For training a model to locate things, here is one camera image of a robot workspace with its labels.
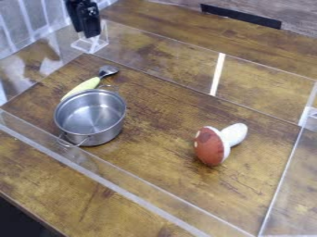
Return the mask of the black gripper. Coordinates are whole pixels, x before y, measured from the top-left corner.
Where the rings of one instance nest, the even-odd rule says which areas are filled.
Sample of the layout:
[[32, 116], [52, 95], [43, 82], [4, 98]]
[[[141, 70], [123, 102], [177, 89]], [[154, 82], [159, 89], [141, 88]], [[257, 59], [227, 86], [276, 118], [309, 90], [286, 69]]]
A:
[[67, 12], [76, 32], [87, 38], [100, 34], [99, 8], [94, 0], [64, 0]]

